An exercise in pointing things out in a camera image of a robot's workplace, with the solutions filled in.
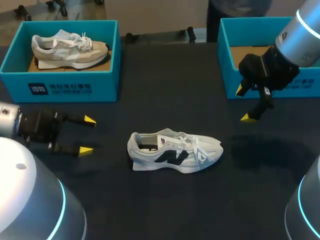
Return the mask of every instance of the white sneaker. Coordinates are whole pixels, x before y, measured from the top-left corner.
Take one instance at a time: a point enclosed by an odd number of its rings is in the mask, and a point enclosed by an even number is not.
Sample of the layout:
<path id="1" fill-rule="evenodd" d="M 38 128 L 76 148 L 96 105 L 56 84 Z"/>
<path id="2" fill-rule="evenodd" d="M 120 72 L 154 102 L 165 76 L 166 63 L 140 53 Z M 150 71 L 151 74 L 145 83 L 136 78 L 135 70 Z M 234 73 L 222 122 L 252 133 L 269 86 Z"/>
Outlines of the white sneaker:
<path id="1" fill-rule="evenodd" d="M 134 171 L 172 168 L 184 174 L 214 164 L 223 153 L 220 141 L 167 128 L 151 134 L 134 132 L 127 144 Z"/>
<path id="2" fill-rule="evenodd" d="M 104 60 L 109 51 L 104 42 L 63 30 L 52 37 L 34 35 L 31 46 L 39 69 L 88 69 Z"/>

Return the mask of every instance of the shoe heel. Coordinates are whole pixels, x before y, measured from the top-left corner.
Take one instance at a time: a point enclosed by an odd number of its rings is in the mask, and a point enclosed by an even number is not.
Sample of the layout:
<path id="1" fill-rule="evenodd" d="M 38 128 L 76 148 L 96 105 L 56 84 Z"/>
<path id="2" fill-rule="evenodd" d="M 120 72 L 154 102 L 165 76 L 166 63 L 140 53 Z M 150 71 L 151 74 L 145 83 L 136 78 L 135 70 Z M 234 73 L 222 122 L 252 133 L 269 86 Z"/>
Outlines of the shoe heel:
<path id="1" fill-rule="evenodd" d="M 158 163 L 155 162 L 147 162 L 147 161 L 133 161 L 133 167 L 132 169 L 134 171 L 152 171 L 160 169 L 161 166 L 159 166 Z"/>
<path id="2" fill-rule="evenodd" d="M 55 61 L 38 61 L 39 69 L 57 69 L 61 66 L 57 64 Z"/>

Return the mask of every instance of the dark pants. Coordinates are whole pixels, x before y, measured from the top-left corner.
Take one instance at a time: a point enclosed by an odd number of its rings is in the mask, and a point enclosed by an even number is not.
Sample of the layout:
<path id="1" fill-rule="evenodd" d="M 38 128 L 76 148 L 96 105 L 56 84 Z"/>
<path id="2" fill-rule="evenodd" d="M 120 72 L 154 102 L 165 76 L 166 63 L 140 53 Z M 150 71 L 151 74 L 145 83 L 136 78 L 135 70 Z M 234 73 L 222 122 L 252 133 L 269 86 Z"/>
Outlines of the dark pants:
<path id="1" fill-rule="evenodd" d="M 208 12 L 206 17 L 206 41 L 207 43 L 216 43 L 221 18 L 231 18 L 231 16 L 219 11 L 209 0 Z"/>

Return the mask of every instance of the shoe tongue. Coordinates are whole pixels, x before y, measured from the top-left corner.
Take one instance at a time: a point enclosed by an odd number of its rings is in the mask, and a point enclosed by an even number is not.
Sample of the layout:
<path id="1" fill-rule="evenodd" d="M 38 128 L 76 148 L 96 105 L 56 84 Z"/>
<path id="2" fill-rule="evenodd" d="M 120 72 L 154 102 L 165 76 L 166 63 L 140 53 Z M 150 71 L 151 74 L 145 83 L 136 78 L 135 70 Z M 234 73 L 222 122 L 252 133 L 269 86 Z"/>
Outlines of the shoe tongue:
<path id="1" fill-rule="evenodd" d="M 55 38 L 68 40 L 70 39 L 70 35 L 71 34 L 69 32 L 60 29 L 60 31 L 58 31 L 58 33 L 55 35 Z"/>
<path id="2" fill-rule="evenodd" d="M 174 143 L 174 144 L 181 144 L 181 141 L 179 139 L 164 136 L 164 135 L 157 135 L 157 142 L 158 142 L 158 149 L 162 148 L 166 142 Z"/>

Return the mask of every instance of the beige sneaker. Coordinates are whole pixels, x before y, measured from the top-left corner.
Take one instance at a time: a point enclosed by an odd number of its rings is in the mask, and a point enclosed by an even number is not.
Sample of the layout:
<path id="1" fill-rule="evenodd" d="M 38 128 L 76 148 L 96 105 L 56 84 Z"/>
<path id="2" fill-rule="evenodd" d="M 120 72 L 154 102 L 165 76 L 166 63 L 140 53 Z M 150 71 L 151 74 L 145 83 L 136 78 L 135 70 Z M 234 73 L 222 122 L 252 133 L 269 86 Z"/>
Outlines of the beige sneaker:
<path id="1" fill-rule="evenodd" d="M 83 34 L 60 30 L 53 37 L 32 37 L 32 51 L 39 69 L 72 67 L 78 70 L 92 68 L 108 55 L 104 42 L 92 41 Z"/>

